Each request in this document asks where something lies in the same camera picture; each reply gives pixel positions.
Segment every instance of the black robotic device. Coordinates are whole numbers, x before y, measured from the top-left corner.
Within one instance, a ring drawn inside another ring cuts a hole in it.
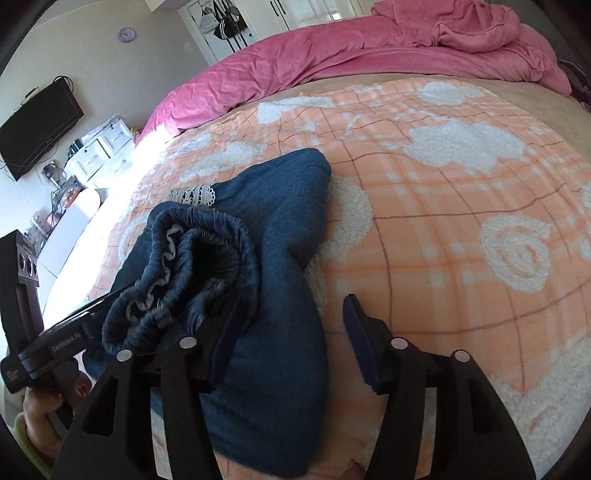
[[[0,311],[9,355],[0,369],[11,391],[57,386],[65,393],[73,378],[65,367],[94,341],[87,323],[108,309],[119,292],[72,313],[43,331],[35,288],[36,259],[19,232],[0,239]],[[69,427],[51,478],[155,480],[150,395],[158,387],[175,480],[222,480],[203,419],[200,395],[224,376],[243,315],[231,291],[199,327],[169,350],[138,356],[120,351]],[[437,387],[437,426],[432,480],[533,480],[525,446],[501,400],[465,351],[450,357],[424,353],[386,325],[368,317],[354,295],[345,298],[343,318],[365,382],[388,403],[367,480],[413,480],[423,429],[425,391]],[[0,425],[2,478],[34,480],[38,472]]]

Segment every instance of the orange plaid blanket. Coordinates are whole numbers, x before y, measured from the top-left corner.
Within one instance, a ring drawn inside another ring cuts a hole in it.
[[[186,132],[108,234],[90,297],[110,288],[170,189],[224,181],[304,147],[333,169],[325,241],[306,270],[332,369],[309,477],[338,477],[350,458],[367,464],[384,411],[343,327],[351,292],[421,349],[469,351],[541,476],[591,406],[591,170],[555,132],[487,90],[428,79],[351,86],[263,102]],[[426,451],[433,416],[430,402]],[[220,465],[227,479],[265,476]],[[418,474],[428,469],[426,458]]]

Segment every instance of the white dresser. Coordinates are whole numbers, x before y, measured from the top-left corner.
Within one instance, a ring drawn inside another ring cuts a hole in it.
[[[86,141],[66,164],[66,175],[87,188],[108,189],[132,166],[132,135],[122,119],[114,119]]]

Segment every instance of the black flat screen tv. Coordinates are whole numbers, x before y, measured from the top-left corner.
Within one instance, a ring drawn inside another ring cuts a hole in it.
[[[14,112],[0,127],[0,156],[13,178],[29,172],[83,115],[65,77]]]

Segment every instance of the mattress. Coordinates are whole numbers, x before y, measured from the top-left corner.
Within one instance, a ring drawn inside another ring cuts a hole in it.
[[[591,407],[589,131],[591,116],[573,99],[528,83],[379,74],[295,87],[139,149],[125,188],[80,237],[45,317],[109,290],[170,189],[315,147],[333,180],[325,242],[306,275],[332,384],[308,476],[338,478],[351,458],[367,465],[381,425],[385,398],[363,384],[342,323],[342,299],[356,293],[421,349],[475,357],[540,478]],[[426,452],[433,421],[431,401]],[[226,478],[265,476],[219,461]],[[428,469],[426,455],[418,476]]]

